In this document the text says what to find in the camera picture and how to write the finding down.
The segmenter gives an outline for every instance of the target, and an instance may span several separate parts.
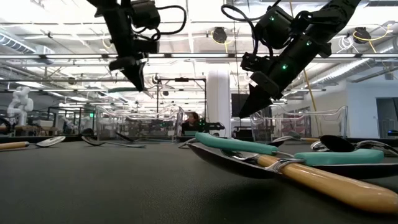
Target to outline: ceiling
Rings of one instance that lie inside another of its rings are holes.
[[[183,31],[176,35],[162,36],[160,40],[160,53],[219,53],[219,54],[243,54],[252,51],[252,40],[250,27],[245,22],[233,22],[225,17],[220,6],[225,3],[221,0],[157,0],[157,7],[172,4],[184,7],[188,12],[188,22]],[[297,14],[302,10],[315,11],[321,8],[326,1],[300,0],[292,1],[293,13]],[[266,12],[269,5],[273,4],[268,0],[250,0],[249,6],[246,0],[234,1],[234,5],[246,13],[248,17],[258,17]],[[343,37],[347,32],[353,33],[355,27],[366,27],[371,33],[372,38],[382,37],[375,40],[376,46],[391,39],[398,31],[398,21],[396,6],[392,3],[386,5],[385,1],[362,1],[357,8],[349,24],[332,41],[332,52],[334,54],[350,54],[369,52],[369,44],[350,44],[348,40],[343,42]],[[290,13],[288,1],[282,1],[279,5],[286,12]],[[114,47],[109,42],[109,32],[102,17],[94,18],[96,9],[86,0],[12,0],[0,7],[0,32],[7,32],[14,35],[22,43],[28,46],[43,45],[51,49],[54,54],[115,54]],[[181,26],[183,14],[178,9],[161,10],[161,31],[176,30]],[[214,27],[224,27],[228,35],[228,45],[217,44],[211,38]],[[145,31],[144,35],[152,35],[151,30]],[[2,54],[20,54],[8,47],[0,47]],[[260,54],[268,53],[264,46],[259,48]],[[102,82],[104,79],[123,79],[120,72],[109,72],[107,64],[109,60],[103,59],[56,59],[52,64],[37,63],[34,60],[7,59],[7,63],[23,67],[35,75],[30,79],[64,79],[75,77],[77,79],[98,79],[97,82],[77,82],[75,85],[68,83],[49,83],[49,88],[83,89],[89,86],[95,88],[111,89],[116,87],[133,87],[129,82]],[[235,58],[150,58],[148,66],[144,69],[146,76],[146,86],[154,84],[154,75],[161,78],[203,78],[207,74],[208,64],[228,63],[231,70],[231,88],[247,89],[249,73],[242,70]],[[338,64],[334,60],[314,60],[306,69],[309,79],[316,78],[321,72]],[[295,85],[303,84],[302,74],[294,81]],[[197,91],[169,91],[166,96],[160,94],[160,102],[179,103],[185,110],[202,110],[204,92],[201,90],[204,85],[200,82],[187,83],[167,83],[166,88],[175,89],[195,89]],[[153,110],[156,107],[156,92],[147,94],[136,92],[122,92],[113,96],[99,96],[97,92],[88,92],[85,95],[79,93],[81,97],[88,97],[95,102],[113,101],[120,102],[120,97],[127,101],[138,101],[141,110]]]

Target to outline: table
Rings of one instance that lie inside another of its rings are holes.
[[[307,150],[283,146],[282,150]],[[287,179],[227,173],[189,149],[85,142],[0,153],[0,223],[397,223]],[[369,180],[398,192],[398,177]]]

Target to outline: robot workstation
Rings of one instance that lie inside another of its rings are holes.
[[[381,0],[13,0],[0,223],[398,223]]]

